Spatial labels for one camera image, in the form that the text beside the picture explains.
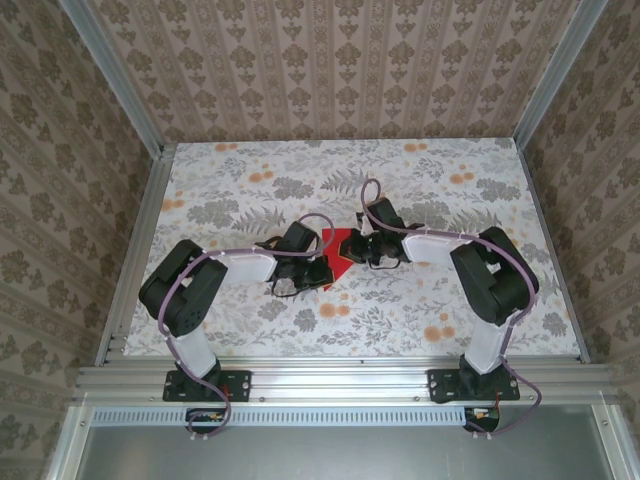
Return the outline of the red square paper sheet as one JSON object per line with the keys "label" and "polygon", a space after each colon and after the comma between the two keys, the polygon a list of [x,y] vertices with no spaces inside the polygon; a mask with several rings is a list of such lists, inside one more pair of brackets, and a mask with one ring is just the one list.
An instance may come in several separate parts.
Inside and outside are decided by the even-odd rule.
{"label": "red square paper sheet", "polygon": [[329,267],[333,272],[333,281],[323,287],[325,291],[333,287],[336,281],[354,265],[352,260],[343,257],[340,253],[342,242],[350,236],[351,228],[336,228],[334,231],[334,239],[331,244],[328,244],[330,230],[328,228],[322,229],[322,240],[326,244],[324,254],[328,257]]}

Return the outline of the grey sheet metal panel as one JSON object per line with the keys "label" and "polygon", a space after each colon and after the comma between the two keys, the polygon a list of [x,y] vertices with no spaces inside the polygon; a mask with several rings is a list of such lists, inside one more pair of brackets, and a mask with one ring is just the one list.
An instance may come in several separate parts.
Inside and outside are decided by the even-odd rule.
{"label": "grey sheet metal panel", "polygon": [[195,440],[153,407],[73,407],[45,480],[640,480],[621,411],[545,406],[491,438],[459,426],[255,422]]}

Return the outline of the floral patterned table cover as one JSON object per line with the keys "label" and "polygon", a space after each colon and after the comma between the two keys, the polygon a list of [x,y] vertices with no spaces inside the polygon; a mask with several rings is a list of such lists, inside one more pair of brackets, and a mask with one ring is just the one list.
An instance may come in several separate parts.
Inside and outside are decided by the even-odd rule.
{"label": "floral patterned table cover", "polygon": [[[147,269],[183,239],[217,250],[281,235],[296,219],[315,229],[328,222],[353,228],[361,200],[376,192],[409,224],[465,233],[502,228],[540,283],[509,354],[579,354],[510,138],[181,144]],[[460,355],[474,313],[454,271],[395,265],[354,265],[329,290],[296,296],[263,283],[223,288],[204,324],[209,343],[221,356]]]}

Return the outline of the left black connector board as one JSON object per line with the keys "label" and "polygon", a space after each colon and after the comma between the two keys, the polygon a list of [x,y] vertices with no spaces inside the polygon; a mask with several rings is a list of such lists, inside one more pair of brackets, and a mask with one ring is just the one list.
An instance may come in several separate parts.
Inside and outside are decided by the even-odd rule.
{"label": "left black connector board", "polygon": [[185,413],[186,428],[192,434],[211,436],[226,423],[224,407],[193,408]]}

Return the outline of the right black connector board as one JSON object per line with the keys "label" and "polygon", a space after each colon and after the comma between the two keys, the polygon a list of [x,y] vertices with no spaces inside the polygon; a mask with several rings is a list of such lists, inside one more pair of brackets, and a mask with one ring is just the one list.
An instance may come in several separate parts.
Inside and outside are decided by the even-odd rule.
{"label": "right black connector board", "polygon": [[464,429],[472,434],[491,433],[498,427],[500,411],[493,407],[468,407],[464,409]]}

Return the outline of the aluminium mounting rail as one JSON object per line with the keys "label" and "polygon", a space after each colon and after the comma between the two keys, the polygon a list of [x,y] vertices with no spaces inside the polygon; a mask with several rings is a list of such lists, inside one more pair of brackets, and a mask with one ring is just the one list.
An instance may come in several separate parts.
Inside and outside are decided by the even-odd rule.
{"label": "aluminium mounting rail", "polygon": [[[428,371],[455,368],[455,357],[225,357],[227,370],[249,370],[251,405],[410,405],[429,401]],[[520,404],[542,394],[545,405],[612,404],[616,390],[606,366],[574,357],[514,357],[521,375]],[[163,356],[112,356],[81,369],[72,400],[109,406],[156,405],[162,401],[173,360]]]}

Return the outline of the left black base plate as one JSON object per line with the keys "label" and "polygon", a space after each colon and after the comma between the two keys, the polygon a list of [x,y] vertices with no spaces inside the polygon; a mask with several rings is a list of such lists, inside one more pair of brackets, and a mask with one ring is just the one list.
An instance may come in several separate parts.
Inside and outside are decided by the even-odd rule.
{"label": "left black base plate", "polygon": [[[249,400],[252,372],[248,370],[221,370],[206,378],[231,402]],[[180,369],[169,371],[165,378],[162,399],[165,402],[218,402],[221,398],[210,388],[191,379]]]}

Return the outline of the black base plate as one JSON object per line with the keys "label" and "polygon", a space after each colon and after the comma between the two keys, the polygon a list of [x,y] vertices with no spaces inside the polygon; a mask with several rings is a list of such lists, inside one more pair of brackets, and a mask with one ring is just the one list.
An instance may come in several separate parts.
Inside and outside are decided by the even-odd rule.
{"label": "black base plate", "polygon": [[517,380],[504,368],[484,375],[474,370],[432,369],[427,380],[430,399],[437,404],[520,399]]}
{"label": "black base plate", "polygon": [[[249,400],[252,372],[248,370],[221,370],[206,378],[231,402]],[[180,369],[169,371],[165,378],[162,399],[165,402],[218,402],[221,398],[210,388],[191,379]]]}

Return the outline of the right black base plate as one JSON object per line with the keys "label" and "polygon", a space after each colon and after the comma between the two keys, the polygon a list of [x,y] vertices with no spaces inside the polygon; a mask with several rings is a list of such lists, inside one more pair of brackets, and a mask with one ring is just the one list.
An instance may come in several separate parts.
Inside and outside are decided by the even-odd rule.
{"label": "right black base plate", "polygon": [[437,404],[520,399],[517,380],[504,368],[484,375],[474,370],[432,369],[427,380],[430,399]]}

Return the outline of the left aluminium side rail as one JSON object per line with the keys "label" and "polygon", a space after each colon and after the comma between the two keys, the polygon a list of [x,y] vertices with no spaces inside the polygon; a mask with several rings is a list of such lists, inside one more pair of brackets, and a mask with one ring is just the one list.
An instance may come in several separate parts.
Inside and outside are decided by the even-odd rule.
{"label": "left aluminium side rail", "polygon": [[115,337],[122,333],[128,334],[176,149],[177,144],[165,145],[160,156],[152,163],[97,351],[94,363],[96,367],[106,364],[110,344]]}

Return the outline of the aluminium side rail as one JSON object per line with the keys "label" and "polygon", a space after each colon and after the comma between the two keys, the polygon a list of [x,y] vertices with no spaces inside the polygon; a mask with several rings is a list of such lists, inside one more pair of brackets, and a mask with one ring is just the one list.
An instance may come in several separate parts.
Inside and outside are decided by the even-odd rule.
{"label": "aluminium side rail", "polygon": [[152,163],[97,351],[94,363],[96,367],[106,364],[110,344],[115,337],[122,333],[128,334],[176,149],[177,144],[165,145],[160,156]]}
{"label": "aluminium side rail", "polygon": [[565,303],[565,306],[567,307],[567,312],[568,312],[568,316],[569,316],[569,320],[571,322],[572,325],[572,329],[574,332],[574,335],[576,337],[576,342],[580,351],[580,354],[578,355],[579,360],[582,363],[587,363],[590,364],[592,362],[586,342],[585,342],[585,338],[584,335],[582,334],[582,330],[581,330],[581,326],[580,326],[580,322],[576,316],[576,312],[571,300],[571,296],[562,272],[562,268],[561,265],[559,263],[558,260],[558,256],[556,254],[556,250],[554,248],[553,245],[553,241],[552,241],[552,237],[551,234],[549,232],[549,228],[544,216],[544,211],[542,209],[541,206],[541,202],[539,200],[539,196],[537,194],[533,179],[532,179],[532,175],[529,171],[527,162],[526,162],[526,158],[525,155],[522,151],[522,149],[520,147],[516,147],[516,152],[518,153],[520,162],[521,162],[521,166],[524,172],[524,175],[526,177],[527,180],[527,185],[529,187],[529,191],[532,197],[532,201],[535,205],[536,208],[536,212],[539,218],[539,222],[541,225],[541,229],[543,231],[544,237],[545,237],[545,241],[549,250],[549,254],[550,254],[550,258],[551,258],[551,262],[554,266],[554,270],[556,272],[556,277],[560,286],[560,289],[562,291],[562,295],[563,295],[563,300]]}

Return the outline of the right aluminium side rail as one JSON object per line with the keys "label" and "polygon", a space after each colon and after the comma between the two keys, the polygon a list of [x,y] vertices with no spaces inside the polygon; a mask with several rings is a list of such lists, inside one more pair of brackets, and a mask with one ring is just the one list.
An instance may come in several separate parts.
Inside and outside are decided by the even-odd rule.
{"label": "right aluminium side rail", "polygon": [[537,194],[533,179],[532,179],[532,175],[529,171],[527,162],[526,162],[526,158],[525,155],[522,151],[522,149],[520,147],[516,147],[516,152],[518,153],[520,162],[521,162],[521,166],[524,172],[524,175],[526,177],[527,180],[527,185],[529,187],[529,191],[532,197],[532,201],[535,205],[536,208],[536,212],[539,218],[539,222],[541,225],[541,229],[543,231],[544,237],[545,237],[545,241],[549,250],[549,254],[550,254],[550,258],[551,258],[551,262],[554,266],[554,270],[556,272],[556,277],[560,286],[560,289],[562,291],[562,295],[563,295],[563,300],[565,303],[565,306],[567,307],[567,312],[568,312],[568,316],[569,316],[569,320],[571,322],[572,325],[572,329],[574,332],[574,335],[576,337],[576,342],[580,351],[580,354],[578,355],[579,360],[582,363],[587,363],[590,364],[592,362],[586,342],[585,342],[585,338],[584,335],[582,334],[582,330],[581,330],[581,326],[580,326],[580,322],[576,316],[576,312],[571,300],[571,296],[562,272],[562,268],[561,265],[559,263],[558,260],[558,256],[556,254],[556,250],[554,248],[553,245],[553,241],[552,241],[552,237],[551,234],[549,232],[549,228],[544,216],[544,211],[542,209],[541,206],[541,202],[539,200],[539,196]]}

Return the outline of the left aluminium frame post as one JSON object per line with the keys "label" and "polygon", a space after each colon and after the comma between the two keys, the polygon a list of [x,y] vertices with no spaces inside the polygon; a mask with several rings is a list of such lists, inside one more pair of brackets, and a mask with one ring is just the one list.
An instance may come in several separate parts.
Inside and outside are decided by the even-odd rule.
{"label": "left aluminium frame post", "polygon": [[162,156],[164,140],[146,111],[141,96],[129,78],[125,62],[116,54],[106,30],[100,25],[87,0],[59,0],[94,62],[115,94],[153,161]]}

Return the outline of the aluminium frame post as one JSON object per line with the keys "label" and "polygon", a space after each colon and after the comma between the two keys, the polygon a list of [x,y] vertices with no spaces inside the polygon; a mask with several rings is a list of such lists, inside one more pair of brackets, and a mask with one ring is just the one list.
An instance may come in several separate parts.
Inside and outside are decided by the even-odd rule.
{"label": "aluminium frame post", "polygon": [[141,96],[129,78],[125,62],[116,54],[106,30],[100,25],[87,0],[59,0],[94,62],[115,94],[153,161],[162,156],[164,140],[146,111]]}
{"label": "aluminium frame post", "polygon": [[578,54],[602,15],[608,0],[581,0],[547,68],[542,75],[513,135],[517,149],[524,151],[544,114],[550,108]]}

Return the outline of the right aluminium frame post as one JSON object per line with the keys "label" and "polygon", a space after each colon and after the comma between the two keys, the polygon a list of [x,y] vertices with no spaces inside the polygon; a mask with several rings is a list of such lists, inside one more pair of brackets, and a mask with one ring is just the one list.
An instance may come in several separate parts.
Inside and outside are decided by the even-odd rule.
{"label": "right aluminium frame post", "polygon": [[608,0],[581,0],[547,68],[542,75],[513,135],[517,149],[524,151],[544,114],[550,108],[578,54],[602,15]]}

